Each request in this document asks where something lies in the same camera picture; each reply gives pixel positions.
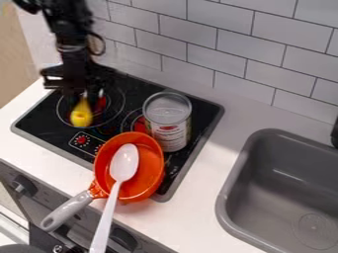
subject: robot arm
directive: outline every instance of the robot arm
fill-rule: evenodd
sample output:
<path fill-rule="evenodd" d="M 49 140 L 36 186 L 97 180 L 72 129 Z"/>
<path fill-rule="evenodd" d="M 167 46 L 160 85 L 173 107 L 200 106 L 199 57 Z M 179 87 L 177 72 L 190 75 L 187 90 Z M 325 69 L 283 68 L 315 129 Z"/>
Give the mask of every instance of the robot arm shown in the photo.
<path fill-rule="evenodd" d="M 93 82 L 97 64 L 91 59 L 91 54 L 100 55 L 105 47 L 98 53 L 90 48 L 90 36 L 98 38 L 103 45 L 104 41 L 91 31 L 92 13 L 85 0 L 13 1 L 31 14 L 42 11 L 51 32 L 56 36 L 56 49 L 63 64 L 41 70 L 44 87 L 60 89 L 73 99 L 85 90 L 90 95 L 98 94 L 103 87 Z"/>

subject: black stovetop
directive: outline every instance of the black stovetop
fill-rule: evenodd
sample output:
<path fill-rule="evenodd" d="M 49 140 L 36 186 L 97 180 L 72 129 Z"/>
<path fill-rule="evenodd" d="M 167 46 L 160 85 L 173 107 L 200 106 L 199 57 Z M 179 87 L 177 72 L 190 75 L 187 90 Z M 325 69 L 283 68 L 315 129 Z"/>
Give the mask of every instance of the black stovetop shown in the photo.
<path fill-rule="evenodd" d="M 108 109 L 102 115 L 95 117 L 96 126 L 78 128 L 69 125 L 69 116 L 65 113 L 69 111 L 66 110 L 67 104 L 62 94 L 59 91 L 54 91 L 22 116 L 14 127 L 21 131 L 19 134 L 22 136 L 27 137 L 22 133 L 29 133 L 35 139 L 41 140 L 40 144 L 49 143 L 58 149 L 93 163 L 97 150 L 111 137 L 123 131 L 145 130 L 141 114 L 142 104 L 152 94 L 165 90 L 159 85 L 113 72 L 112 69 L 106 67 L 103 67 L 101 81 L 105 82 L 108 87 L 106 90 Z M 182 150 L 165 153 L 165 178 L 157 190 L 157 194 L 160 196 L 166 194 L 181 169 L 187 164 L 191 165 L 196 158 L 190 157 L 191 154 L 197 156 L 198 150 L 196 149 L 202 148 L 206 137 L 211 134 L 223 113 L 223 108 L 219 105 L 189 95 L 186 96 L 193 105 L 192 138 Z M 79 137 L 82 137 L 83 140 L 83 136 L 90 141 L 79 144 L 77 140 Z M 58 153 L 57 148 L 50 150 Z"/>

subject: red button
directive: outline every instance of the red button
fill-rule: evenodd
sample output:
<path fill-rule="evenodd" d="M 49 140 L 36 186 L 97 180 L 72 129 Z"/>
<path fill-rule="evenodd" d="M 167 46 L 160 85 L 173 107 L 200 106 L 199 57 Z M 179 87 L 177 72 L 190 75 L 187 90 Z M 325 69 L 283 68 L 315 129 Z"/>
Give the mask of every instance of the red button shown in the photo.
<path fill-rule="evenodd" d="M 77 139 L 76 139 L 76 142 L 79 143 L 79 144 L 85 144 L 87 142 L 87 137 L 86 136 L 79 136 Z"/>

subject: sink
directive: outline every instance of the sink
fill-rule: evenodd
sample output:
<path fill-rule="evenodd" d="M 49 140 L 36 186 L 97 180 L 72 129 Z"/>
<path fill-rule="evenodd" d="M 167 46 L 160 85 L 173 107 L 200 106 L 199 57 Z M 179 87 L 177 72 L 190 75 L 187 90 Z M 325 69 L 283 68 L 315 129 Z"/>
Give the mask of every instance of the sink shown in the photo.
<path fill-rule="evenodd" d="M 267 252 L 338 252 L 338 151 L 278 130 L 246 141 L 216 201 L 220 225 Z"/>

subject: orange pan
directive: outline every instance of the orange pan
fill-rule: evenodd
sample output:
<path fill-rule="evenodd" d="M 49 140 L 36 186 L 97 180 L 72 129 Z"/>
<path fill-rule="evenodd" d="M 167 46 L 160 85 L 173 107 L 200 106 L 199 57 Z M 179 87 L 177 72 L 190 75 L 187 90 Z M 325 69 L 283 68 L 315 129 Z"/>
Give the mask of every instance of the orange pan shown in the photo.
<path fill-rule="evenodd" d="M 111 160 L 124 144 L 137 146 L 139 164 L 136 174 L 121 186 L 119 200 L 123 203 L 139 202 L 149 198 L 164 177 L 164 158 L 160 145 L 149 135 L 130 131 L 108 140 L 94 162 L 95 179 L 88 190 L 71 198 L 46 216 L 41 222 L 44 231 L 54 231 L 95 199 L 107 198 L 115 181 L 110 175 Z"/>

